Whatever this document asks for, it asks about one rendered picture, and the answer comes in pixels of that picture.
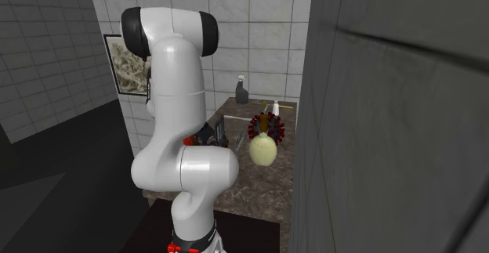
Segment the dark flat upright panel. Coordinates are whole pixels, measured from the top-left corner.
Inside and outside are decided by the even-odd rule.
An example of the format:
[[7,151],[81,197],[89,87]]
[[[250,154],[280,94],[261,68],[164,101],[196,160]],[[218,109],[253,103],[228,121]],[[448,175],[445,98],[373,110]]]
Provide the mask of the dark flat upright panel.
[[215,140],[217,146],[222,146],[225,136],[224,130],[224,116],[221,115],[215,122],[214,130],[215,130]]

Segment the dark spray bottle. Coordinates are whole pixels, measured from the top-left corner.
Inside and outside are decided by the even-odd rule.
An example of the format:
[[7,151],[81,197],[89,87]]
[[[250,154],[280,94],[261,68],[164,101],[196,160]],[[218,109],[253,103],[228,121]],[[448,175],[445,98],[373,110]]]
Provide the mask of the dark spray bottle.
[[240,74],[238,76],[237,86],[235,88],[235,99],[238,104],[247,104],[248,103],[248,91],[244,87],[244,81],[246,76]]

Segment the cream round bottle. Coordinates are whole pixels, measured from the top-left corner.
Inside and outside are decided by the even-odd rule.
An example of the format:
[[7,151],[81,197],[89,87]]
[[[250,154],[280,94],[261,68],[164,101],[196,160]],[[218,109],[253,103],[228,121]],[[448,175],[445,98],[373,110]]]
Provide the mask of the cream round bottle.
[[270,136],[262,132],[251,139],[248,152],[254,164],[270,166],[276,159],[277,145]]

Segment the red and black spiky ball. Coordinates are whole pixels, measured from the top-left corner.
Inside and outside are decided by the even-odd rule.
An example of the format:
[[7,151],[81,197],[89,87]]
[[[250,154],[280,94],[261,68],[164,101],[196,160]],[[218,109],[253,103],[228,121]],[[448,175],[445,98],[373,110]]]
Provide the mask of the red and black spiky ball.
[[273,139],[276,145],[281,143],[284,138],[284,123],[281,122],[281,117],[271,112],[255,115],[248,125],[249,139],[262,133]]

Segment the yellow pen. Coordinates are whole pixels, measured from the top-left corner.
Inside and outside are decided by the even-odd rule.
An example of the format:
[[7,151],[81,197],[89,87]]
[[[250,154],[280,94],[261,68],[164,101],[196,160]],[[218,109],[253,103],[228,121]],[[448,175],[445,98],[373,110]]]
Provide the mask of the yellow pen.
[[291,106],[280,105],[277,101],[275,101],[274,103],[268,103],[267,101],[263,100],[263,101],[253,101],[253,103],[261,105],[263,107],[263,111],[272,110],[275,107],[293,109],[293,107]]

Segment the dark robot stand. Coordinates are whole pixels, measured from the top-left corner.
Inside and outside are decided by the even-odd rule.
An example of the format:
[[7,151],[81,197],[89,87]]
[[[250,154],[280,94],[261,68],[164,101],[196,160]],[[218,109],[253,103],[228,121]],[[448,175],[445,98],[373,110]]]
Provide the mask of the dark robot stand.
[[[168,253],[172,238],[172,202],[157,199],[120,253]],[[280,224],[214,212],[227,253],[281,253]]]

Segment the framed wall picture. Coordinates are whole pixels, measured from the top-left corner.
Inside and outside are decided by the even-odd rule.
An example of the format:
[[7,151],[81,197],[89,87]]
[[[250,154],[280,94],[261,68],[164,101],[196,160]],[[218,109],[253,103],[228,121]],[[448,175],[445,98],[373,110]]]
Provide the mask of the framed wall picture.
[[103,39],[118,93],[146,96],[150,58],[144,61],[131,53],[119,34],[105,34]]

